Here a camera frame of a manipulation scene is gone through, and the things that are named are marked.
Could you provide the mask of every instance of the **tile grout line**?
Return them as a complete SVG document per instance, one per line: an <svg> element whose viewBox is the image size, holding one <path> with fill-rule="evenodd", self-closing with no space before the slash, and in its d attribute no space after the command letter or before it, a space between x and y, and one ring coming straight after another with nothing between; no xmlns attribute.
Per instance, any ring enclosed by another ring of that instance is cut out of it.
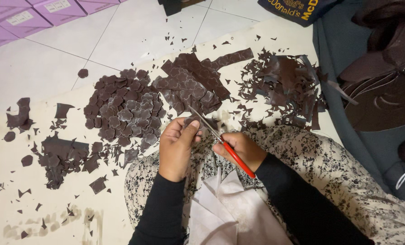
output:
<svg viewBox="0 0 405 245"><path fill-rule="evenodd" d="M261 22L261 21L259 21L259 20L255 20L255 19L243 17L243 16L240 16L240 15L237 15L237 14L232 14L232 13L224 12L224 11L217 10L217 9L211 9L211 10L218 11L218 12L225 13L225 14L231 14L231 15L238 16L238 17L242 17L242 18L245 18L245 19L254 20L254 21L257 21L257 22Z"/></svg>
<svg viewBox="0 0 405 245"><path fill-rule="evenodd" d="M85 63L84 66L83 66L83 69L86 67L86 65L87 65L88 62L89 62L89 60L86 61L86 63ZM72 90L74 89L74 86L75 86L75 84L77 83L77 81L78 81L79 78L80 78L80 77L77 76L77 79L75 79L75 83L74 83L74 85L72 85L72 88L71 88L70 91L72 91Z"/></svg>
<svg viewBox="0 0 405 245"><path fill-rule="evenodd" d="M45 44L42 44L42 43L39 43L39 42L30 40L30 39L27 39L27 38L23 38L23 39L28 40L28 41L31 41L31 42L34 42L34 43L37 43L37 44L40 44L40 45L43 45L43 46L46 46L46 47L51 47L51 46L48 46L48 45L45 45ZM68 53L68 52L66 52L66 51L57 49L57 48L55 48L55 47L51 47L51 48L52 48L52 49L55 49L55 50L58 50L58 51L61 51L61 52L63 52L63 53L67 53L67 54L73 55L73 56L78 57L78 58L82 58L82 59L84 59L84 60L88 60L88 59L86 59L86 58L80 57L80 56L75 55L75 54L72 54L72 53Z"/></svg>
<svg viewBox="0 0 405 245"><path fill-rule="evenodd" d="M95 63L95 64L100 64L100 65L102 65L102 66L108 67L108 68L113 69L113 70L121 71L121 70L118 70L118 69L116 69L116 68L107 66L107 65L105 65L105 64L101 64L101 63L98 63L98 62L95 62L95 61L91 61L91 60L89 60L89 61L90 61L90 62L93 62L93 63Z"/></svg>
<svg viewBox="0 0 405 245"><path fill-rule="evenodd" d="M209 7L207 8L207 12L205 13L203 20L201 21L200 28L198 28L198 31L196 32L196 35L195 35L195 39L193 40L192 45L190 47L192 47L195 44L196 37L198 36L198 33L200 33L201 26L204 23L205 17L207 16L207 13L209 12L211 4L212 3L210 3Z"/></svg>
<svg viewBox="0 0 405 245"><path fill-rule="evenodd" d="M110 22L112 21L113 16L115 16L115 13L116 13L116 11L118 10L119 6L120 6L120 5L118 5L118 7L117 7L117 8L115 9L115 11L113 12L112 17L111 17L111 18L110 18L110 20L109 20L109 23L107 23L106 28L104 28L103 33L101 34L100 38L98 39L98 42L96 42L96 45L95 45L95 47L93 48L93 50L92 50L91 54L89 55L89 58L87 58L87 61L86 61L86 63L84 64L83 69L85 69L85 68L86 68L87 63L90 61L89 59L91 58L92 54L93 54L93 53L94 53L94 51L95 51L96 46L98 45L98 43L100 42L101 38L103 37L104 32L106 32L106 29L107 29L107 27L109 26ZM77 84L78 79L79 79L79 77L77 77L77 79L75 80L74 85L72 85L71 91L74 89L75 84Z"/></svg>
<svg viewBox="0 0 405 245"><path fill-rule="evenodd" d="M92 54L93 54L94 51L95 51L96 46L98 45L98 43L100 43L100 40L101 40L101 38L102 38L103 35L104 35L104 32L106 32L107 27L109 27L109 24L110 24L110 22L112 21L113 16L115 16L116 11L118 11L119 6L120 6L120 4L118 4L118 7L115 9L115 12L113 13L112 18L110 18L109 23L107 23L106 28L104 28L104 31L103 31L103 33L101 34L101 37L98 39L98 42L96 42L96 45L95 45L94 49L92 50L91 55L89 55L89 58L87 58L87 60L89 60L89 59L91 58Z"/></svg>

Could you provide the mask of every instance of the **pile of flower-shaped cutouts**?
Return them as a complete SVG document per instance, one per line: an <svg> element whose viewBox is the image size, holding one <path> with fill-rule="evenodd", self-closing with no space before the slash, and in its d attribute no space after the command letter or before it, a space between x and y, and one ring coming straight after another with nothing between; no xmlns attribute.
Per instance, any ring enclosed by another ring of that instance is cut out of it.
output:
<svg viewBox="0 0 405 245"><path fill-rule="evenodd" d="M109 142L118 138L123 147L131 137L140 137L143 151L157 142L166 111L157 90L148 86L148 72L125 69L120 74L103 76L96 83L84 108L86 127L100 129L98 136Z"/></svg>

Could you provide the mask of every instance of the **white tile floor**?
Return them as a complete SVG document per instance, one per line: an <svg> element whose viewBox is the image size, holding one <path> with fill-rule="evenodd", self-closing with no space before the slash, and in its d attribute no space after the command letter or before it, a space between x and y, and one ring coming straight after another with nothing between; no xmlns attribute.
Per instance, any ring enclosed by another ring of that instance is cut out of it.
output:
<svg viewBox="0 0 405 245"><path fill-rule="evenodd" d="M0 113L269 18L256 0L206 0L169 17L156 0L128 0L0 47Z"/></svg>

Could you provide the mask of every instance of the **scissors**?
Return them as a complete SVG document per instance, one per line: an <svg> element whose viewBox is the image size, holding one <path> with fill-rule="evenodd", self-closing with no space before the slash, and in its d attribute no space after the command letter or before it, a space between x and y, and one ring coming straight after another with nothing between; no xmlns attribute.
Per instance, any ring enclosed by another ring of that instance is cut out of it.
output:
<svg viewBox="0 0 405 245"><path fill-rule="evenodd" d="M192 107L189 108L197 114L201 121L209 128L209 131L217 138L217 140L225 147L228 153L236 160L239 166L247 173L251 178L255 178L256 175L253 171L251 171L248 166L242 161L242 159L238 156L238 154L232 149L232 147L228 144L228 142L224 141L221 136L219 136L216 131L210 126L210 124Z"/></svg>

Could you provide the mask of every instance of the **scissor blade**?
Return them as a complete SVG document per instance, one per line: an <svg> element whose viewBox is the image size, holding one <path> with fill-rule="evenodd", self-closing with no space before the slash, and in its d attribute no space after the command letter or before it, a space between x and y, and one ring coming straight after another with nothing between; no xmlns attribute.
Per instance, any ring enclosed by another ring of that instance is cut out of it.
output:
<svg viewBox="0 0 405 245"><path fill-rule="evenodd" d="M201 121L209 128L210 132L220 141L220 142L224 142L221 137L216 133L216 131L210 126L210 124L195 110L193 109L191 106L189 106L189 108L195 113L197 114Z"/></svg>

